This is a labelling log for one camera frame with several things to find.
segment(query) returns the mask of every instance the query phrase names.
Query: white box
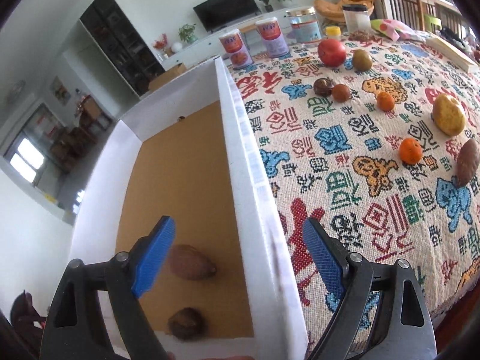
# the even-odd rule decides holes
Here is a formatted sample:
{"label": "white box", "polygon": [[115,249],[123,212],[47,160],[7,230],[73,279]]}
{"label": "white box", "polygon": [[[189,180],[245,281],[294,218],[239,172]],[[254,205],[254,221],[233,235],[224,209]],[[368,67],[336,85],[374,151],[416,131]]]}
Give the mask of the white box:
{"label": "white box", "polygon": [[[254,338],[179,343],[159,333],[177,359],[250,355],[302,360],[307,331],[283,228],[242,97],[220,58],[189,70],[135,105],[114,128],[85,189],[70,259],[109,260],[130,175],[142,143],[220,99],[226,153]],[[111,308],[102,310],[112,343],[121,346]]]}

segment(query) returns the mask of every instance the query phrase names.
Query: white ball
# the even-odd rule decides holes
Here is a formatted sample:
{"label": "white ball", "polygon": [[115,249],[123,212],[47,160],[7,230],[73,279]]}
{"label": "white ball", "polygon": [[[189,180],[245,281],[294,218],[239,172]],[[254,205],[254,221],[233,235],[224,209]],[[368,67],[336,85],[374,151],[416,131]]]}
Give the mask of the white ball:
{"label": "white ball", "polygon": [[172,44],[172,51],[174,53],[178,53],[181,49],[183,49],[183,45],[180,42],[175,42]]}

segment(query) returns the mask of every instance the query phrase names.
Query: plastic jar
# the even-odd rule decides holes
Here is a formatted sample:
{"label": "plastic jar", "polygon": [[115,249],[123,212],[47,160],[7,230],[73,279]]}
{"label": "plastic jar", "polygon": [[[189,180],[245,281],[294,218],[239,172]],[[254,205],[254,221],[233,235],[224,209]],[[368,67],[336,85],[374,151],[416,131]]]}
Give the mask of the plastic jar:
{"label": "plastic jar", "polygon": [[250,53],[237,28],[219,37],[220,43],[229,54],[234,69],[243,69],[253,63]]}
{"label": "plastic jar", "polygon": [[322,33],[318,25],[314,7],[289,9],[286,15],[290,18],[293,34],[297,43],[311,44],[320,42]]}
{"label": "plastic jar", "polygon": [[289,47],[287,42],[285,42],[276,17],[259,20],[255,25],[257,26],[257,30],[262,37],[263,45],[267,49],[270,58],[284,56],[289,52]]}
{"label": "plastic jar", "polygon": [[325,28],[325,35],[328,39],[337,39],[338,41],[342,39],[340,27],[332,26]]}
{"label": "plastic jar", "polygon": [[345,16],[346,29],[349,33],[355,31],[371,30],[370,15],[368,8],[362,4],[345,4],[342,5],[343,14]]}

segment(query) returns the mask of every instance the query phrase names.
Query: television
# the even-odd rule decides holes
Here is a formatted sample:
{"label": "television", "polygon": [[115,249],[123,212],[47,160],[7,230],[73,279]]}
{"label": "television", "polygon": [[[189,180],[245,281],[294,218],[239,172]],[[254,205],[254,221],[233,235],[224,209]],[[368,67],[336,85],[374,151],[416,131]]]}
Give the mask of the television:
{"label": "television", "polygon": [[208,0],[193,10],[205,30],[212,32],[232,21],[260,12],[255,0]]}

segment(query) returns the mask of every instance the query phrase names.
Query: blue gripper pad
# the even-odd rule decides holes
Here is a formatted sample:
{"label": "blue gripper pad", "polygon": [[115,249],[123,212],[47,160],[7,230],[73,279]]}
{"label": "blue gripper pad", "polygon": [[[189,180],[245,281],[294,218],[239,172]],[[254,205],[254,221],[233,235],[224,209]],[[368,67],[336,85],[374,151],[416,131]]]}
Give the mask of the blue gripper pad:
{"label": "blue gripper pad", "polygon": [[315,221],[316,225],[321,228],[319,231],[324,233],[324,237],[328,237],[328,234],[316,219],[308,218],[303,223],[303,242],[307,245],[308,252],[328,292],[335,294],[340,299],[345,292],[342,284],[342,268],[311,221]]}
{"label": "blue gripper pad", "polygon": [[131,292],[137,299],[152,289],[175,238],[175,222],[172,218],[166,217],[166,220],[160,220],[157,223],[157,227],[159,226],[160,228],[153,230],[153,235],[148,236],[152,238],[149,239],[149,244],[135,268],[135,280],[131,286]]}

